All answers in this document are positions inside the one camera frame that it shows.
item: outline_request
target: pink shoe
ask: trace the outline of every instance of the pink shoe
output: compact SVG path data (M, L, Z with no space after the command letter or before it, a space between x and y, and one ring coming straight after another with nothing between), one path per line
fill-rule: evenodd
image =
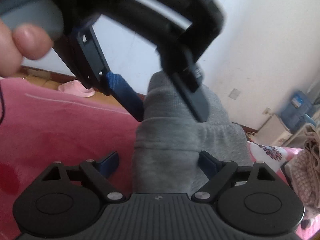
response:
M92 97L95 94L93 88L86 89L79 80L69 81L58 86L58 91L83 98Z

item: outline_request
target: black cable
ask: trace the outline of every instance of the black cable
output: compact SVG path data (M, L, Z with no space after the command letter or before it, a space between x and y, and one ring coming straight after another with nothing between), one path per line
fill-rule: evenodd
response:
M2 106L2 114L1 114L1 118L0 118L0 125L1 125L3 122L3 119L4 119L4 113L5 113L4 99L3 99L2 89L1 89L1 82L0 82L0 101L1 101L1 106Z

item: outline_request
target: gray sweatpants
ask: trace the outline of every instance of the gray sweatpants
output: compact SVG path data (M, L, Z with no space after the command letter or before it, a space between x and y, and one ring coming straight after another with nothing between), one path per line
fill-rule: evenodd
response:
M204 85L203 91L211 112L207 122L198 123L165 74L152 76L136 132L134 192L193 194L208 181L197 166L201 150L252 166L244 131L231 123L217 95Z

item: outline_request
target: human hand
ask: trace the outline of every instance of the human hand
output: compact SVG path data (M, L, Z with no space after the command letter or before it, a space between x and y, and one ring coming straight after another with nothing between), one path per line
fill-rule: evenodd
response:
M53 46L40 27L23 24L13 32L0 20L0 76L10 76L20 68L23 57L40 59Z

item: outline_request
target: white wall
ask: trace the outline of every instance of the white wall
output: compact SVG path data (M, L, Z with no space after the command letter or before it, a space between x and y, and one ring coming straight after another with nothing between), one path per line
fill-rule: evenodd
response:
M295 89L307 91L320 66L320 0L217 0L222 34L199 60L204 83L234 122L258 129ZM155 46L102 17L94 26L110 68L139 93L160 69ZM54 52L27 65L70 73ZM237 100L228 97L236 88Z

